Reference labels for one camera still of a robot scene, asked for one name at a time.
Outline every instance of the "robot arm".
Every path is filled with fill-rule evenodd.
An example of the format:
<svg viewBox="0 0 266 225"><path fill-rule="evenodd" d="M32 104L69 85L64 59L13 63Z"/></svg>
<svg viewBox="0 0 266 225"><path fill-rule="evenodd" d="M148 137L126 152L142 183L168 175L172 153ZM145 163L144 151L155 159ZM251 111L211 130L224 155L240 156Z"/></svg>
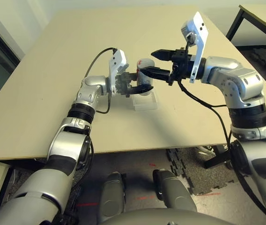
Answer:
<svg viewBox="0 0 266 225"><path fill-rule="evenodd" d="M128 67L122 50L114 53L109 67L108 79L91 76L82 80L71 109L50 145L45 167L33 173L1 209L0 225L49 224L56 215L64 213L76 167L89 160L89 134L99 96L122 91L115 88L116 77Z"/></svg>
<svg viewBox="0 0 266 225"><path fill-rule="evenodd" d="M187 43L199 43L198 48L202 49L207 33L204 32L203 38L199 38L201 33L198 31L204 23L199 14L196 16L196 20L194 18L187 23L192 23L193 27L186 26L182 33ZM188 55L188 49L158 50L152 55L160 60L172 61L172 72L147 67L141 70L143 74L164 80L169 85L186 78L191 83L194 79L200 79L202 83L214 85L222 92L232 121L231 131L237 138L230 147L232 163L241 173L252 177L266 206L266 105L260 74L244 68L233 59L214 56L199 60L198 52L196 56Z"/></svg>

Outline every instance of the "black wire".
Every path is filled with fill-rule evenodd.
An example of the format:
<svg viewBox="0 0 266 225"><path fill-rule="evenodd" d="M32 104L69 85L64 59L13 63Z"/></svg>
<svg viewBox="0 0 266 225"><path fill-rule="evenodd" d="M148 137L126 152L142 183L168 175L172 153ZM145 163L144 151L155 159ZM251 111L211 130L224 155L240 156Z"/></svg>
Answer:
<svg viewBox="0 0 266 225"><path fill-rule="evenodd" d="M188 48L189 46L191 45L191 42L190 41L187 41L186 43L186 47L185 47L185 65L184 65L184 72L183 74L187 74L187 70L188 70ZM226 105L211 105L203 100L201 100L200 98L196 97L195 95L193 95L192 93L190 93L183 85L181 85L181 90L182 88L184 90L182 90L183 92L185 92L185 94L187 94L189 97L191 97L193 100L197 101L197 102L200 102L202 105L204 105L205 107L214 107L214 108L217 108L217 107L225 107Z"/></svg>
<svg viewBox="0 0 266 225"><path fill-rule="evenodd" d="M115 51L117 50L117 48L110 47L110 48L106 48L106 49L102 50L102 51L101 51L101 52L100 52L100 53L94 58L94 60L91 62L91 64L90 64L88 70L86 71L86 74L85 74L84 78L86 78L86 77L89 75L89 72L90 72L92 66L94 65L94 63L96 62L96 60L100 57L100 55L102 55L104 52L107 52L107 51L109 51L109 50L113 50L113 52L115 52Z"/></svg>
<svg viewBox="0 0 266 225"><path fill-rule="evenodd" d="M231 135L232 135L232 131L230 131L230 134L229 134L229 143L231 140ZM230 145L228 145L228 150L231 152L231 146ZM256 204L256 206L266 215L265 206L257 198L257 196L255 195L255 193L253 192L253 190L251 189L249 184L244 179L243 175L239 172L238 168L235 166L234 157L231 157L231 158L233 159L233 160L231 160L232 167L236 173L236 176L237 176L243 190L245 191L245 193L247 193L247 195L251 198L251 200Z"/></svg>
<svg viewBox="0 0 266 225"><path fill-rule="evenodd" d="M219 118L221 124L222 124L222 129L223 129L223 132L225 134L225 138L226 138L226 143L227 145L229 144L229 139L228 139L228 135L227 135L227 130L226 130L226 127L222 121L222 117L218 114L218 112L213 109L213 106L208 104L207 102L204 102L203 100L200 100L199 98L196 98L193 94L191 94L184 86L183 84L181 83L181 81L178 81L178 85L179 87L181 88L182 92L184 92L187 96L189 96L190 98L192 98L193 100L197 101L198 103L200 103L201 105L203 105L204 107L210 109L211 111L213 111L217 117Z"/></svg>
<svg viewBox="0 0 266 225"><path fill-rule="evenodd" d="M81 179L72 187L71 192L77 189L83 183L84 179L88 176L88 174L90 173L93 158L94 158L94 146L92 144L92 141L90 142L90 148L91 148L91 156L90 156L90 160L87 166L87 170L85 174L81 177Z"/></svg>
<svg viewBox="0 0 266 225"><path fill-rule="evenodd" d="M96 110L97 113L99 112L101 114L107 114L109 112L110 105L111 105L111 96L112 96L111 91L109 91L109 93L108 93L108 107L107 107L107 110L105 112Z"/></svg>
<svg viewBox="0 0 266 225"><path fill-rule="evenodd" d="M102 55L104 52L107 52L109 50L113 50L113 53L115 53L117 51L117 48L113 48L113 47L110 47L110 48L106 48L104 50L102 50L95 58L94 60L91 62L89 68L87 69L86 71L86 74L84 76L84 78L86 78L88 75L89 75L89 72L92 68L92 66L94 65L94 63L96 62L96 60L100 57L100 55ZM109 91L108 93L108 107L107 107L107 110L105 112L102 112L102 111L99 111L99 110L96 110L97 113L102 113L102 114L107 114L110 110L110 105L111 105L111 91Z"/></svg>

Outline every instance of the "silver arm segment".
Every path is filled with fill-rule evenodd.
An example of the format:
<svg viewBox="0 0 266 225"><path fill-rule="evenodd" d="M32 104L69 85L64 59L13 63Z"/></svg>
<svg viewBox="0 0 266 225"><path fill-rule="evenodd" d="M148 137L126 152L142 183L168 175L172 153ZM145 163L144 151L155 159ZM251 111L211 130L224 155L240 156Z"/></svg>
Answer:
<svg viewBox="0 0 266 225"><path fill-rule="evenodd" d="M266 107L263 79L233 59L208 57L202 83L223 93L232 120L233 161L255 181L266 206Z"/></svg>
<svg viewBox="0 0 266 225"><path fill-rule="evenodd" d="M128 66L123 51L110 60L109 77ZM81 87L50 145L45 167L33 173L0 211L0 225L38 225L63 214L71 191L75 169L89 154L91 123L100 95L115 84L105 76L84 78Z"/></svg>

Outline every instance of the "black table leg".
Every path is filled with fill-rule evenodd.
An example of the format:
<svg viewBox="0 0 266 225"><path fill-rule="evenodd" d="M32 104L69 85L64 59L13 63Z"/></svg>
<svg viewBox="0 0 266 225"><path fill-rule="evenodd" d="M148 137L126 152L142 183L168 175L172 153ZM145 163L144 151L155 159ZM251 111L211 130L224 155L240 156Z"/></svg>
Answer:
<svg viewBox="0 0 266 225"><path fill-rule="evenodd" d="M208 168L223 164L225 161L228 161L230 159L231 159L231 155L230 155L229 151L225 151L225 152L215 156L214 158L204 162L204 167L206 169L208 169Z"/></svg>
<svg viewBox="0 0 266 225"><path fill-rule="evenodd" d="M232 26L230 27L226 38L231 41L233 36L235 35L236 31L238 30L243 18L244 11L242 9L239 10L234 22L232 23Z"/></svg>

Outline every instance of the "gray floor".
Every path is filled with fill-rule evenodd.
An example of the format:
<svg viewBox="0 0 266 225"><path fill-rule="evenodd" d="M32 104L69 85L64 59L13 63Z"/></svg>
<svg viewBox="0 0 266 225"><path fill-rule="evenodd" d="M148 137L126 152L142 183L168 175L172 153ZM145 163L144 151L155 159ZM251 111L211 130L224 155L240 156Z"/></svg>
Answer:
<svg viewBox="0 0 266 225"><path fill-rule="evenodd" d="M77 203L81 225L96 224L97 204L101 186L113 171L126 173L126 211L145 208L165 208L156 198L152 181L154 169L170 169L165 150L111 153L95 156L90 175ZM180 177L186 187L186 179ZM239 225L266 225L266 217L254 205L239 183L230 183L211 193L192 196L198 212Z"/></svg>

